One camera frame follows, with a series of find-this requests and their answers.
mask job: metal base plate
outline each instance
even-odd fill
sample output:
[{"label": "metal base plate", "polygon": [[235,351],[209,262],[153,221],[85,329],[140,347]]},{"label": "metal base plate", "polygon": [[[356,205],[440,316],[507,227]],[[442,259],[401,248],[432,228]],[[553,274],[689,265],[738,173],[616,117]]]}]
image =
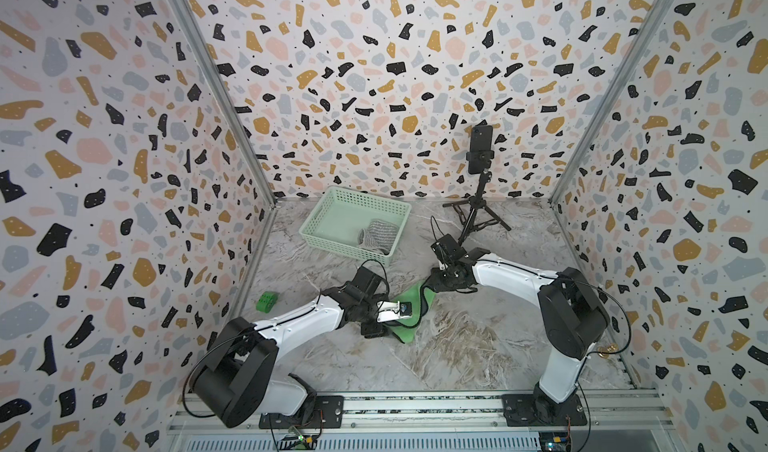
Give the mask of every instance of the metal base plate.
[{"label": "metal base plate", "polygon": [[259,428],[268,430],[287,429],[294,425],[300,429],[338,429],[341,427],[341,417],[344,411],[342,395],[319,395],[315,402],[315,412],[307,424],[294,424],[291,417],[282,414],[262,414],[259,418]]},{"label": "metal base plate", "polygon": [[550,424],[536,417],[533,394],[504,394],[502,404],[507,427],[567,427],[568,418],[571,426],[587,425],[587,416],[576,394],[561,404],[560,414]]}]

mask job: plastic basket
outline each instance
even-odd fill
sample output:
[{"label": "plastic basket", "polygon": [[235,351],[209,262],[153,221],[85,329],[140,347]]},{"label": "plastic basket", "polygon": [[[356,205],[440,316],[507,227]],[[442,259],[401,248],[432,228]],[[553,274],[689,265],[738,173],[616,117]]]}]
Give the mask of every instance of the plastic basket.
[{"label": "plastic basket", "polygon": [[[410,213],[411,205],[408,202],[347,188],[329,187],[302,224],[299,233],[311,247],[359,260],[374,258],[389,265]],[[395,243],[388,255],[357,246],[360,231],[368,227],[374,218],[399,227]]]}]

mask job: gray marble surface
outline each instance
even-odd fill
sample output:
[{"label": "gray marble surface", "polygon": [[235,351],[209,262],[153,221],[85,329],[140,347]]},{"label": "gray marble surface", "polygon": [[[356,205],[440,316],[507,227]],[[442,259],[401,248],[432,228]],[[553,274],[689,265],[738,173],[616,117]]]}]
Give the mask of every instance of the gray marble surface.
[{"label": "gray marble surface", "polygon": [[[278,292],[269,317],[314,299],[321,289],[350,280],[355,259],[309,247],[299,228],[317,202],[281,202],[256,281],[243,316],[266,318],[256,311],[264,291]],[[512,227],[475,232],[465,248],[484,247],[514,262],[562,270],[573,265],[552,211],[538,202],[493,202]],[[440,202],[412,202],[403,239],[387,267],[395,296],[427,277],[436,259],[429,217],[444,233],[458,238],[458,217]],[[486,217],[480,213],[479,219]],[[368,264],[372,270],[378,265]],[[496,288],[473,295],[439,294],[411,344],[393,337],[365,340],[357,324],[323,334],[291,351],[275,367],[274,377],[293,372],[317,390],[529,390],[541,377],[550,345],[535,306]],[[591,355],[582,374],[583,388],[631,388],[616,359]]]}]

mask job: green block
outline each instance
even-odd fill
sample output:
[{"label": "green block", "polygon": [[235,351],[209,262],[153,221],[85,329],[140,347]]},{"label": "green block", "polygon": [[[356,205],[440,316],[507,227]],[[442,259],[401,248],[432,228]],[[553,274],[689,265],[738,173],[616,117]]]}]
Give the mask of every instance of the green block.
[{"label": "green block", "polygon": [[256,303],[256,310],[265,314],[269,313],[275,302],[277,302],[277,292],[264,292]]}]

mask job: terrazzo wallpaper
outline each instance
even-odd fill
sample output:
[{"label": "terrazzo wallpaper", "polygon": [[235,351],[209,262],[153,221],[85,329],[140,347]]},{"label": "terrazzo wallpaper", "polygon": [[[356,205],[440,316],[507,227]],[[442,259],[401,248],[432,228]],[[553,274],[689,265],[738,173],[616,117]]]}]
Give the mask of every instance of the terrazzo wallpaper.
[{"label": "terrazzo wallpaper", "polygon": [[767,14],[675,0],[556,205],[696,452],[768,450]]},{"label": "terrazzo wallpaper", "polygon": [[546,197],[654,0],[188,0],[278,197]]},{"label": "terrazzo wallpaper", "polygon": [[159,450],[253,177],[165,0],[0,4],[0,450]]}]

